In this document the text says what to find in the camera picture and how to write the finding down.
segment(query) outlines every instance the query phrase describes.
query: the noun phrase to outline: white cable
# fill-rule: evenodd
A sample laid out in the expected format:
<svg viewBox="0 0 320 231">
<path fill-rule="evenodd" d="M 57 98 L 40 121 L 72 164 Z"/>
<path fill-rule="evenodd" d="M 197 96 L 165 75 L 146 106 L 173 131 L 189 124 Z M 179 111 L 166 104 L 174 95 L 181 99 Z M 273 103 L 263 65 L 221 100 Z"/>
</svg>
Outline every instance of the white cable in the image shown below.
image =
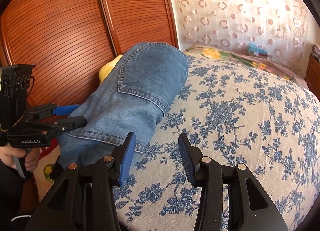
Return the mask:
<svg viewBox="0 0 320 231">
<path fill-rule="evenodd" d="M 32 217 L 31 215 L 16 216 L 13 219 L 11 219 L 11 222 L 15 221 L 16 219 L 19 219 L 19 218 L 31 218 L 31 217 Z"/>
</svg>

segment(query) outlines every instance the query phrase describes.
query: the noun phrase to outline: black sleeve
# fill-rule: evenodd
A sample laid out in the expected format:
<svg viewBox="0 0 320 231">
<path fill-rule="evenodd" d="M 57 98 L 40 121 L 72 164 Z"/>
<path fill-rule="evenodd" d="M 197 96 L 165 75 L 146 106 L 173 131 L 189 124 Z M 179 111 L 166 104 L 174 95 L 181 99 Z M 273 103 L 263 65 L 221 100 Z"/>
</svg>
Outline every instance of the black sleeve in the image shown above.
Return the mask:
<svg viewBox="0 0 320 231">
<path fill-rule="evenodd" d="M 13 230 L 11 219 L 18 213 L 24 183 L 16 170 L 0 161 L 0 230 Z"/>
</svg>

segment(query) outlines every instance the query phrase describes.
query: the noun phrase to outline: blue gripper pad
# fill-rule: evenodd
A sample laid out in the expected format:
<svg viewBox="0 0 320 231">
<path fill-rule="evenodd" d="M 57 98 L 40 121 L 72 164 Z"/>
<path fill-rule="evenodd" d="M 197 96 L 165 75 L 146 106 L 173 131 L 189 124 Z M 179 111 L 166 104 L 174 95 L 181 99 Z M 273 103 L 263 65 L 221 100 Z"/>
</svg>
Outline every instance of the blue gripper pad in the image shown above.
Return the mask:
<svg viewBox="0 0 320 231">
<path fill-rule="evenodd" d="M 52 114 L 57 116 L 69 115 L 73 110 L 78 108 L 79 105 L 57 106 L 52 110 Z"/>
<path fill-rule="evenodd" d="M 195 167 L 191 161 L 190 158 L 190 154 L 188 152 L 188 147 L 192 149 L 192 146 L 188 140 L 187 136 L 182 136 L 183 134 L 181 134 L 178 138 L 178 143 L 179 143 L 179 151 L 180 151 L 180 155 L 182 158 L 182 163 L 183 163 L 183 167 L 184 170 L 186 172 L 186 176 L 188 179 L 188 182 L 191 183 L 191 185 L 193 185 L 196 181 L 195 179 Z"/>
<path fill-rule="evenodd" d="M 134 150 L 136 148 L 136 135 L 133 132 L 128 133 L 126 139 L 124 140 L 124 145 L 127 145 L 127 149 L 125 150 L 122 162 L 120 164 L 120 175 L 118 179 L 121 186 L 128 178 Z"/>
</svg>

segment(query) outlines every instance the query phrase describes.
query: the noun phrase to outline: yellow fabric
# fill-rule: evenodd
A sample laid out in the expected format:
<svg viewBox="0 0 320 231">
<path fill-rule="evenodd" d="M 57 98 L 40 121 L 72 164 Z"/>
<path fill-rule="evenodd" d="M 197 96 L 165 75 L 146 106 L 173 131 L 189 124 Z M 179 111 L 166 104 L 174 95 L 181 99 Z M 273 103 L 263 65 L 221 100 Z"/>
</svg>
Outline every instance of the yellow fabric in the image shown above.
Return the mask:
<svg viewBox="0 0 320 231">
<path fill-rule="evenodd" d="M 122 54 L 120 54 L 118 57 L 116 57 L 114 60 L 111 62 L 108 62 L 106 65 L 104 65 L 100 71 L 99 71 L 99 79 L 100 83 L 103 82 L 103 80 L 109 75 L 109 73 L 112 71 L 112 69 L 115 67 L 117 62 L 120 60 L 122 57 Z"/>
</svg>

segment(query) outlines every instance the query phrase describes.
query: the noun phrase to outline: camera lens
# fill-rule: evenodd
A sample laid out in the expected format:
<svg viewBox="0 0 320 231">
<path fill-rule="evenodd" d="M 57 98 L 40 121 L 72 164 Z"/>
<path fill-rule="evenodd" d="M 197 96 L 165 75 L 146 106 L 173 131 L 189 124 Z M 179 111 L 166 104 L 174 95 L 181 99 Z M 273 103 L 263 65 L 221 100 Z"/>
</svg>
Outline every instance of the camera lens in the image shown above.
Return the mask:
<svg viewBox="0 0 320 231">
<path fill-rule="evenodd" d="M 24 75 L 22 77 L 21 88 L 24 88 L 26 86 L 26 82 L 27 82 L 27 76 Z"/>
<path fill-rule="evenodd" d="M 20 83 L 21 83 L 21 79 L 19 77 L 19 78 L 17 78 L 17 81 L 16 81 L 16 90 L 18 90 L 20 88 Z"/>
</svg>

